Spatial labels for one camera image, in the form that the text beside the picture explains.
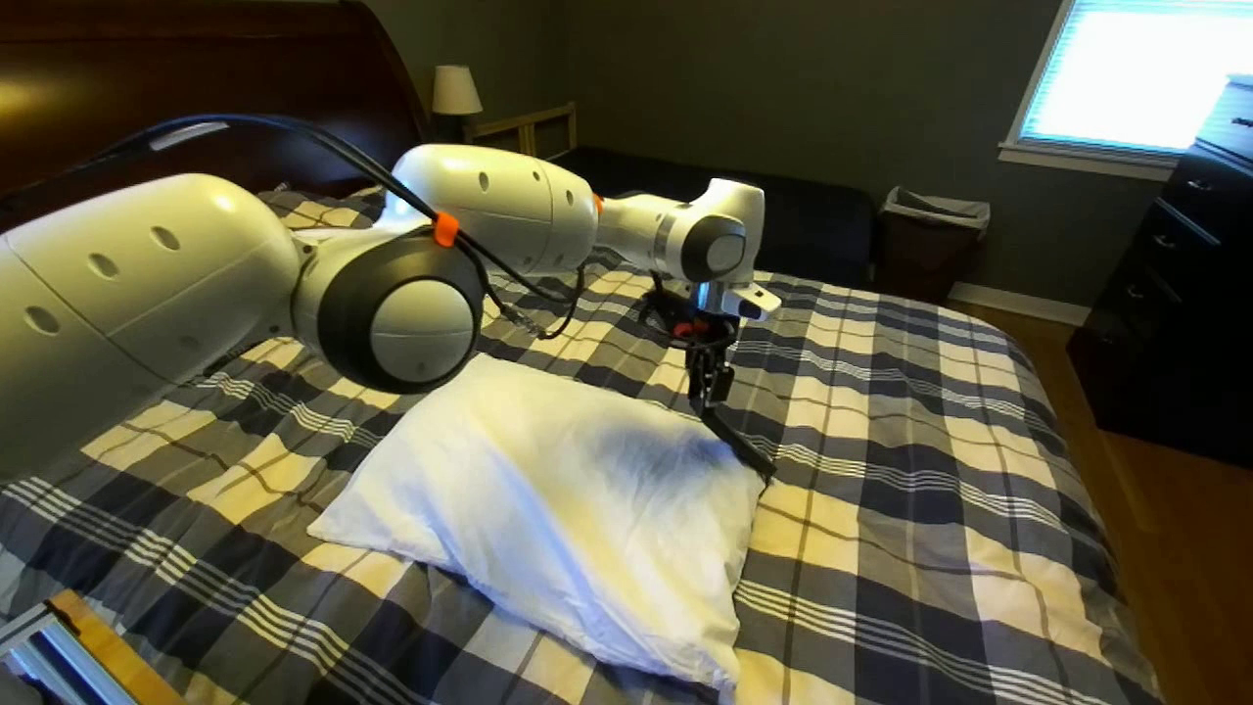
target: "wall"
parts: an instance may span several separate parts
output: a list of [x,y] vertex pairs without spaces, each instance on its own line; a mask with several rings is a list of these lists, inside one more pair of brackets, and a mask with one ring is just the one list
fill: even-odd
[[569,0],[588,146],[994,205],[971,283],[1093,301],[1156,185],[999,165],[1057,0]]
[[469,62],[494,115],[569,100],[560,0],[365,0],[389,26],[422,100],[434,62]]

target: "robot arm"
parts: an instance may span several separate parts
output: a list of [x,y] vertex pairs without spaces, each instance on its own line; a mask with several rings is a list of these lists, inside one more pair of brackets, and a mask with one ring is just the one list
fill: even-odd
[[[758,186],[593,198],[532,158],[422,146],[395,175],[526,274],[593,246],[691,283],[695,308],[757,317]],[[475,353],[481,261],[389,194],[366,232],[288,236],[220,175],[122,186],[0,236],[0,479],[26,475],[266,333],[372,387],[429,387]]]

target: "black dresser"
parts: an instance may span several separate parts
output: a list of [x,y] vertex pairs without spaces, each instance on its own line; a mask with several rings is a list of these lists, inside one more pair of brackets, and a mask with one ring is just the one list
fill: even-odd
[[1253,79],[1232,79],[1067,340],[1109,430],[1253,464]]

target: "checkered blanket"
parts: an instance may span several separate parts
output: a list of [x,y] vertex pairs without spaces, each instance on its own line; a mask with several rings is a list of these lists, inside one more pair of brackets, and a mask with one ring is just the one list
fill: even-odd
[[[340,219],[292,205],[288,224]],[[481,353],[685,407],[599,274]],[[950,308],[763,274],[723,419],[776,462],[734,586],[740,702],[1156,702],[1024,355]],[[83,591],[189,702],[711,702],[599,667],[462,578],[304,524],[409,407],[274,336],[0,496],[0,607]]]

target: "pillow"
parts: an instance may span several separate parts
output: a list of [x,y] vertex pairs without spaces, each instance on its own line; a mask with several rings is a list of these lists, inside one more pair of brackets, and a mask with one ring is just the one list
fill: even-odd
[[758,491],[689,415],[475,355],[310,532],[437,562],[599,660],[727,694]]

